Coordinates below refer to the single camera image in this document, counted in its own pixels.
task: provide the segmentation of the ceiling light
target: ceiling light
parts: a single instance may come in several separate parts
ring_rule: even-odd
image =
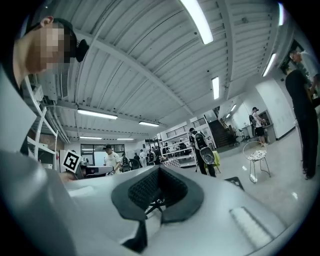
[[[272,54],[272,56],[271,56],[271,58],[270,58],[270,61],[269,61],[269,63],[268,63],[268,66],[266,66],[266,69],[265,69],[265,71],[264,71],[264,73],[263,73],[263,76],[264,76],[264,77],[265,77],[265,76],[267,75],[267,73],[269,72],[269,69],[270,69],[272,63],[273,63],[274,60],[275,60],[275,57],[276,57],[276,54],[275,54],[275,53]]]
[[[279,26],[282,26],[285,22],[285,9],[284,6],[282,5],[282,3],[279,3]]]
[[[211,79],[213,86],[213,98],[216,100],[219,98],[219,77]]]
[[[86,140],[102,140],[102,137],[87,137],[87,136],[80,136],[80,139],[86,139]]]
[[[231,108],[231,111],[234,110],[236,106],[237,104],[234,104],[233,107]]]
[[[104,114],[104,113],[84,110],[84,109],[80,109],[80,108],[77,109],[77,112],[78,112],[78,114],[93,116],[93,117],[97,117],[97,118],[108,118],[108,119],[114,119],[114,120],[118,118],[117,115]]]
[[[158,127],[159,124],[151,123],[151,122],[139,122],[139,125],[144,125],[144,126],[153,126],[153,127]]]
[[[190,14],[193,22],[198,29],[202,42],[206,45],[211,43],[214,38],[212,36],[209,24],[206,20],[204,12],[202,11],[197,0],[180,0],[188,13]]]

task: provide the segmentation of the gray floor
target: gray floor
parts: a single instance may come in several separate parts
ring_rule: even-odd
[[[260,164],[257,162],[257,182],[253,184],[249,180],[250,161],[242,153],[237,153],[220,159],[221,173],[218,173],[216,178],[224,180],[238,177],[245,192],[269,207],[289,226],[308,212],[320,187],[320,167],[317,166],[312,179],[305,180],[301,159],[299,135],[294,130],[280,141],[267,145],[266,160],[271,177],[260,171]],[[195,168],[188,168],[185,171],[194,172]],[[160,216],[159,211],[149,215],[147,220],[149,237],[160,227]]]

